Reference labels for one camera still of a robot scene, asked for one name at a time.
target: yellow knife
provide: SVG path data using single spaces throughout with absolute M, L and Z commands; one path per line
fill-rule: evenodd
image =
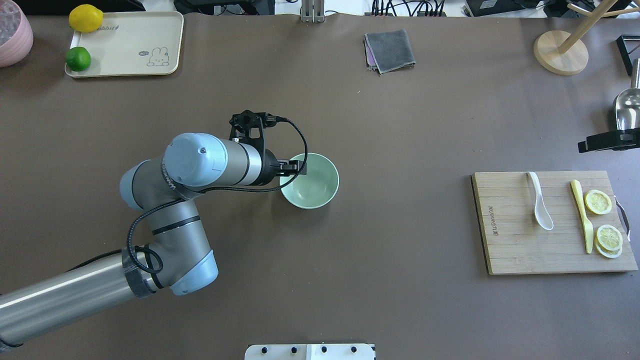
M 575 198 L 575 203 L 578 205 L 578 211 L 580 211 L 580 218 L 582 219 L 584 244 L 587 254 L 590 254 L 593 250 L 593 224 L 591 224 L 587 218 L 587 212 L 584 210 L 584 199 L 582 198 L 582 185 L 580 185 L 580 181 L 571 180 L 571 189 L 573 190 L 573 197 Z

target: wooden cutting board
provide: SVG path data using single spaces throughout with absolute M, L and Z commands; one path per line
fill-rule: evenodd
M 489 274 L 556 274 L 638 270 L 622 227 L 606 171 L 536 172 L 554 228 L 544 230 L 533 215 L 536 196 L 526 172 L 476 172 L 472 175 L 476 210 Z M 610 224 L 624 237 L 622 254 L 607 259 L 593 247 L 587 254 L 584 232 L 570 181 L 577 179 L 584 193 L 592 189 L 610 196 L 614 208 L 596 215 L 587 210 L 594 234 Z

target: ice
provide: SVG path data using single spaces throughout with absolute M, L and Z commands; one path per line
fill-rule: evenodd
M 0 45 L 7 42 L 20 25 L 20 10 L 4 0 L 0 0 Z

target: folded towel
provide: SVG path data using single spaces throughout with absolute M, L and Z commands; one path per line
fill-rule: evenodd
M 405 30 L 368 33 L 364 38 L 367 65 L 370 69 L 384 74 L 401 67 L 415 65 L 409 36 Z

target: round wooden base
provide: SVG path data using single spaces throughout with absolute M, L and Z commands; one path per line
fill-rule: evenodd
M 540 35 L 533 44 L 533 53 L 545 69 L 558 75 L 576 75 L 584 70 L 589 60 L 587 47 L 580 40 L 561 54 L 558 48 L 571 34 L 553 30 Z

